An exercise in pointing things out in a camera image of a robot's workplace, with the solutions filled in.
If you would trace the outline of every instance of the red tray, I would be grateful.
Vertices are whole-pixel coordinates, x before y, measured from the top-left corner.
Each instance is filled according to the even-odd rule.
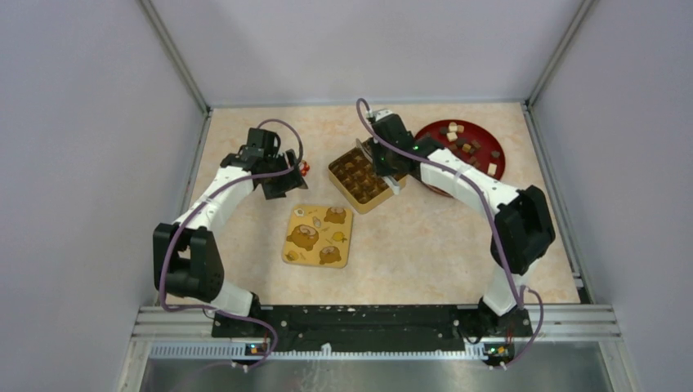
[[[476,140],[481,144],[481,147],[475,151],[474,154],[465,153],[461,148],[451,149],[450,146],[454,145],[455,142],[449,142],[447,136],[440,133],[440,129],[444,128],[447,130],[450,123],[457,123],[458,127],[464,126],[464,132],[458,132],[458,138],[467,138],[467,143],[469,144],[472,143],[472,140]],[[503,152],[503,147],[501,147],[496,138],[484,128],[463,120],[440,120],[426,125],[414,138],[419,140],[426,134],[438,140],[445,147],[450,149],[457,158],[462,159],[466,163],[469,163],[469,159],[472,157],[476,157],[476,160],[481,164],[479,167],[479,171],[481,172],[486,173],[489,168],[489,163],[495,163],[498,167],[496,167],[496,174],[492,177],[496,180],[500,180],[503,176],[503,172],[505,172],[505,153]],[[491,152],[493,151],[499,151],[500,156],[498,158],[493,158],[491,156]],[[435,186],[426,185],[426,187],[437,194],[450,197],[449,194],[437,189]]]

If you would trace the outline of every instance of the yellow fruit illustration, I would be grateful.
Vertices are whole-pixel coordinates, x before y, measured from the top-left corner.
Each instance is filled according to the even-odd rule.
[[[344,237],[344,233],[342,233],[341,231],[338,231],[337,233],[332,234],[332,239],[335,240],[335,241],[344,242],[344,241],[346,241],[348,238]]]
[[[294,251],[289,251],[289,253],[286,254],[286,260],[288,260],[288,261],[298,260],[298,253],[296,253]]]

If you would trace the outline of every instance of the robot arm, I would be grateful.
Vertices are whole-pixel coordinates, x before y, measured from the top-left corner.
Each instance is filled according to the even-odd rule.
[[[229,154],[221,161],[212,184],[190,209],[172,224],[162,223],[157,226],[154,231],[154,285],[157,289],[163,260],[173,234],[204,203],[195,216],[189,219],[176,243],[166,273],[166,291],[174,296],[195,298],[231,314],[248,315],[254,295],[224,279],[224,266],[214,234],[221,232],[241,200],[250,195],[258,185],[262,185],[268,200],[285,197],[285,193],[294,188],[307,188],[298,171],[293,151],[279,154],[280,145],[281,140],[276,133],[251,128],[246,145],[237,154]],[[291,166],[294,169],[284,176],[241,180],[219,192],[222,186],[231,181],[250,175],[280,172]],[[188,248],[190,259],[178,253]]]
[[[512,280],[516,287],[525,284],[537,261],[556,238],[543,192],[533,185],[523,190],[497,181],[462,162],[431,138],[414,140],[400,116],[390,110],[384,109],[372,114],[369,121],[376,134],[388,143],[430,162],[450,167],[476,183],[490,205]],[[441,170],[430,163],[419,163],[403,157],[376,140],[371,140],[369,147],[373,152],[373,166],[377,175],[410,174],[424,184],[444,190],[480,214],[485,214],[479,195],[459,175]],[[516,302],[493,240],[490,250],[497,265],[493,280],[481,302],[495,314],[502,316],[515,308]]]

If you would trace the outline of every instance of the metal frame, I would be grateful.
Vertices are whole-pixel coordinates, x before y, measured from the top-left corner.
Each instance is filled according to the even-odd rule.
[[[195,148],[194,161],[191,164],[186,192],[181,205],[181,211],[190,202],[194,179],[197,176],[203,147],[212,117],[209,107],[201,91],[176,45],[171,39],[164,23],[161,21],[151,0],[137,0],[141,9],[150,22],[152,29],[161,42],[161,46],[177,71],[181,81],[186,86],[190,96],[205,114],[204,124],[200,132],[199,142]],[[533,91],[522,104],[522,109],[530,131],[530,137],[539,160],[539,167],[546,180],[547,191],[561,231],[566,253],[574,271],[575,286],[581,293],[582,305],[545,305],[545,319],[538,341],[549,342],[598,342],[604,360],[604,366],[609,375],[612,388],[618,392],[637,392],[637,381],[633,376],[633,368],[625,351],[623,338],[614,311],[610,305],[590,305],[589,279],[581,268],[582,252],[573,240],[573,225],[570,215],[557,186],[557,178],[553,171],[551,160],[543,141],[539,124],[534,116],[534,104],[542,95],[550,82],[557,66],[561,63],[580,26],[592,12],[597,0],[583,0],[570,26],[559,42],[554,54],[547,63]],[[460,308],[471,305],[459,305]],[[536,322],[539,316],[537,305],[528,305],[530,320]],[[221,352],[226,359],[243,359],[234,339],[212,338],[212,320],[206,318],[200,311],[182,311],[166,313],[158,306],[140,308],[132,338],[123,365],[118,390],[121,392],[139,391],[145,376],[145,366],[150,355],[153,358],[185,358],[186,355],[202,355],[202,358],[214,358],[213,353]],[[517,341],[526,338],[516,337]],[[484,343],[494,343],[494,338],[484,339]],[[303,354],[273,354],[276,359],[476,359],[479,354],[474,347],[461,352],[442,354],[434,353],[333,353],[330,350],[308,352]]]

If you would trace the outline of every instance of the cable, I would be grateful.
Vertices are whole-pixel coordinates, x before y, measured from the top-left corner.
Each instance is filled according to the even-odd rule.
[[[281,125],[284,125],[287,127],[295,136],[296,140],[298,141],[298,159],[297,159],[297,165],[299,162],[303,160],[303,142],[301,141],[301,137],[298,135],[298,132],[287,122],[276,119],[276,118],[270,118],[267,119],[263,122],[260,122],[260,124],[257,125],[257,128],[261,128],[263,125],[267,123],[278,123]],[[159,302],[161,303],[161,307],[166,310],[167,312],[177,312],[181,310],[186,310],[186,309],[202,309],[202,310],[214,310],[229,319],[236,319],[240,321],[246,321],[250,323],[255,323],[262,325],[265,327],[267,330],[270,331],[272,334],[272,342],[270,343],[270,349],[265,352],[264,355],[262,355],[262,358],[258,359],[257,362],[253,363],[252,365],[244,366],[245,371],[249,371],[251,369],[254,369],[261,364],[263,364],[266,360],[267,357],[275,350],[277,346],[277,342],[279,340],[277,331],[268,323],[265,323],[264,321],[257,319],[257,318],[252,318],[252,317],[244,317],[244,316],[238,316],[235,314],[230,314],[228,312],[225,312],[224,310],[219,310],[215,308],[214,306],[211,305],[174,305],[174,306],[169,306],[166,303],[166,273],[168,272],[168,266],[171,264],[171,257],[173,255],[173,252],[176,249],[176,244],[178,243],[178,239],[181,237],[181,234],[183,233],[183,230],[185,227],[192,221],[193,217],[196,216],[202,209],[207,205],[208,200],[214,199],[216,196],[218,196],[221,192],[229,189],[231,186],[238,184],[241,181],[246,181],[246,180],[256,180],[256,179],[261,179],[261,178],[271,178],[271,177],[276,177],[276,176],[283,176],[286,174],[289,174],[293,169],[294,166],[291,166],[287,169],[284,169],[282,171],[277,171],[273,173],[263,173],[263,174],[253,174],[251,176],[245,176],[245,177],[240,177],[233,179],[226,184],[222,185],[220,188],[212,192],[208,199],[205,201],[202,201],[188,216],[181,222],[181,224],[178,226],[178,229],[176,232],[173,234],[173,237],[171,238],[171,242],[168,244],[168,248],[166,250],[166,256],[163,258],[163,265],[161,268],[161,278],[159,279]],[[235,366],[235,363],[227,363],[227,362],[222,362],[222,363],[212,363],[211,365],[218,366],[221,364],[231,364],[232,366]],[[205,367],[202,367],[198,369],[198,371],[194,372],[191,376],[186,377],[183,381],[178,383],[178,385],[174,386],[172,390],[176,390],[188,381],[190,381],[190,378],[194,375],[196,375],[198,372],[201,372],[203,370],[206,370],[207,368],[211,368],[212,366],[208,365]]]
[[[462,174],[461,171],[456,171],[450,167],[447,167],[446,165],[440,164],[438,162],[433,162],[430,159],[422,158],[422,157],[419,157],[417,155],[408,153],[408,152],[406,152],[402,149],[398,149],[394,145],[391,145],[390,143],[388,143],[386,140],[384,140],[382,137],[380,137],[377,133],[375,133],[375,131],[370,126],[368,121],[366,121],[363,113],[361,113],[361,105],[360,104],[364,104],[364,106],[366,107],[366,110],[368,110],[369,112],[370,112],[370,105],[364,98],[359,98],[358,100],[356,100],[356,112],[359,114],[359,119],[361,120],[361,123],[366,128],[366,131],[368,131],[368,133],[370,133],[373,136],[373,138],[378,141],[378,143],[384,145],[388,149],[398,153],[399,155],[401,155],[403,157],[413,159],[414,161],[417,161],[420,163],[426,163],[427,165],[437,167],[444,172],[448,172],[455,177],[459,177],[464,182],[466,182],[470,187],[472,187],[472,189],[474,189],[474,192],[476,192],[477,195],[479,195],[479,199],[481,200],[481,205],[484,207],[484,213],[486,214],[486,219],[488,220],[489,226],[491,228],[491,234],[492,234],[494,243],[496,244],[496,247],[498,248],[498,251],[499,251],[501,265],[503,266],[503,271],[505,272],[505,276],[507,278],[507,284],[510,286],[510,291],[512,292],[512,296],[515,298],[515,302],[517,303],[517,308],[519,310],[523,310],[525,308],[525,302],[522,298],[522,294],[523,294],[525,289],[527,291],[531,292],[532,294],[534,294],[534,296],[536,296],[537,300],[539,301],[539,314],[540,314],[540,316],[539,316],[539,323],[537,325],[537,329],[532,334],[532,337],[527,342],[527,345],[525,345],[525,347],[522,349],[522,351],[518,355],[516,355],[515,358],[511,361],[511,363],[514,363],[518,358],[520,358],[527,351],[527,349],[532,345],[532,343],[534,343],[534,340],[539,335],[539,329],[541,329],[541,326],[543,324],[543,302],[541,300],[541,296],[539,296],[539,294],[536,291],[532,290],[531,288],[528,288],[527,286],[522,286],[521,291],[520,292],[517,291],[517,287],[515,286],[515,281],[512,280],[512,272],[510,270],[510,265],[507,262],[507,257],[505,256],[505,250],[503,249],[503,244],[500,241],[500,234],[498,232],[498,229],[496,228],[496,224],[494,223],[494,214],[491,212],[491,206],[489,205],[489,202],[484,197],[484,192],[481,190],[481,188],[479,188],[479,185],[477,185],[469,177]]]

